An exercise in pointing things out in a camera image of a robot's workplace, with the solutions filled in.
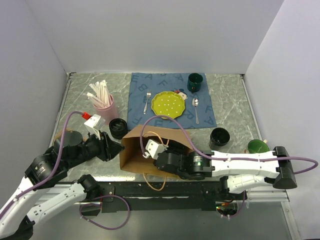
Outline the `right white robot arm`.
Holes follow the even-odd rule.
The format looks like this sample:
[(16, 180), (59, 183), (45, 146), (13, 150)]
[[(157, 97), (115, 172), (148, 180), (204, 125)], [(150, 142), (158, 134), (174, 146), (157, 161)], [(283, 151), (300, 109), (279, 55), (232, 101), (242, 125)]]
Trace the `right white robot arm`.
[(179, 154), (165, 150), (153, 164), (158, 170), (183, 180), (217, 178), (219, 195), (226, 200), (255, 187), (287, 190), (298, 186), (290, 161), (279, 161), (274, 151), (245, 154), (212, 150)]

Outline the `brown paper bag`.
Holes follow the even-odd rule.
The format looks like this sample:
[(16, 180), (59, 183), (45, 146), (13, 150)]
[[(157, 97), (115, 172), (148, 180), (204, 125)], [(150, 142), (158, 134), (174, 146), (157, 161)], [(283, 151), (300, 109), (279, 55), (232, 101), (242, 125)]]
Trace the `brown paper bag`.
[(167, 173), (159, 170), (154, 165), (154, 159), (151, 157), (143, 157), (145, 147), (148, 140), (155, 140), (162, 146), (163, 144), (182, 144), (182, 152), (190, 153), (193, 147), (188, 141), (190, 135), (184, 134), (181, 129), (171, 129), (164, 127), (156, 127), (147, 125), (142, 128), (138, 125), (127, 133), (121, 140), (124, 150), (119, 154), (119, 166), (123, 171), (142, 174), (145, 181), (147, 176), (164, 177), (163, 184), (160, 188), (155, 188), (149, 182), (147, 185), (154, 191), (160, 192), (165, 188), (167, 178), (177, 178), (178, 176), (173, 173)]

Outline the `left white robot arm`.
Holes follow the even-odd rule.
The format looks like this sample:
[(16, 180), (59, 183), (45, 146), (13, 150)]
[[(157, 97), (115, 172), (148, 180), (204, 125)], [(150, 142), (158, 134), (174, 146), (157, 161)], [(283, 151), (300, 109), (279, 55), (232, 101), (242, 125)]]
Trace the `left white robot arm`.
[(0, 237), (4, 240), (28, 240), (36, 224), (48, 220), (70, 205), (94, 201), (100, 186), (90, 174), (82, 175), (64, 192), (36, 205), (68, 170), (93, 158), (104, 162), (114, 159), (124, 146), (110, 139), (106, 132), (90, 135), (87, 140), (78, 131), (66, 131), (53, 146), (37, 156), (24, 173), (19, 186), (0, 211)]

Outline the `brown cardboard cup carrier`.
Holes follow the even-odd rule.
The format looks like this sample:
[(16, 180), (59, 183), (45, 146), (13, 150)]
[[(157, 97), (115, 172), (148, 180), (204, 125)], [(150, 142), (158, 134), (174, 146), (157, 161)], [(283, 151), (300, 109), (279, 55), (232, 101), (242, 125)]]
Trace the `brown cardboard cup carrier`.
[[(69, 133), (71, 133), (71, 132), (73, 132), (73, 130), (67, 128), (67, 129), (65, 130), (64, 137), (66, 138), (67, 135), (68, 135)], [(63, 130), (59, 131), (59, 132), (55, 135), (53, 141), (55, 142), (56, 140), (60, 139), (60, 138), (62, 137), (62, 135), (63, 135)]]

